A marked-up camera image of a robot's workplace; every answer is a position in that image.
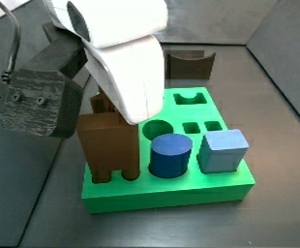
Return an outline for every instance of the brown block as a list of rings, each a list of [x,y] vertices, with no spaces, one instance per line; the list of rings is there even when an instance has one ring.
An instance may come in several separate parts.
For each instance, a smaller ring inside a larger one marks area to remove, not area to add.
[[[98,113],[79,116],[76,132],[95,183],[111,181],[111,172],[123,171],[127,180],[140,176],[139,127],[130,125],[102,93],[91,99]]]
[[[210,79],[216,53],[204,57],[204,50],[167,50],[167,79]]]

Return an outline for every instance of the blue cube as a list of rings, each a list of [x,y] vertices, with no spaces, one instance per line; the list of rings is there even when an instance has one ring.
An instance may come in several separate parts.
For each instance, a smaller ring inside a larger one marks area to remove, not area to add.
[[[236,171],[248,149],[248,142],[239,129],[206,133],[198,154],[203,173]]]

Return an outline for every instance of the gray table surface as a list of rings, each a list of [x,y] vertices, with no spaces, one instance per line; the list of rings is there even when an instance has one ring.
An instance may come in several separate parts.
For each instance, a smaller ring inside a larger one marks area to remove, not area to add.
[[[230,128],[250,141],[246,161],[258,184],[244,201],[90,214],[74,136],[59,151],[22,247],[300,246],[300,119],[246,47],[171,48],[218,53],[208,88]],[[94,92],[90,83],[86,95]]]

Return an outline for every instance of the circular hole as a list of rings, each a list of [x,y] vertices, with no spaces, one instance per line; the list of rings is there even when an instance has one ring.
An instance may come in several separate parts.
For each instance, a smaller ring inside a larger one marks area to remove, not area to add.
[[[154,140],[158,136],[174,134],[175,129],[172,125],[164,120],[150,121],[143,129],[144,136],[148,140]]]

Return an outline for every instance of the green block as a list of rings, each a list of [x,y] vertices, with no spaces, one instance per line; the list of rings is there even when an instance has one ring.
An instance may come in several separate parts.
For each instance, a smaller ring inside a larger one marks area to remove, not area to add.
[[[248,166],[242,160],[235,172],[203,174],[196,154],[204,133],[228,130],[206,88],[167,89],[162,112],[139,125],[140,166],[138,180],[123,179],[120,171],[111,183],[94,184],[87,166],[82,198],[91,213],[243,200],[255,185]],[[194,140],[188,171],[174,179],[150,173],[151,140],[162,134],[187,135]]]

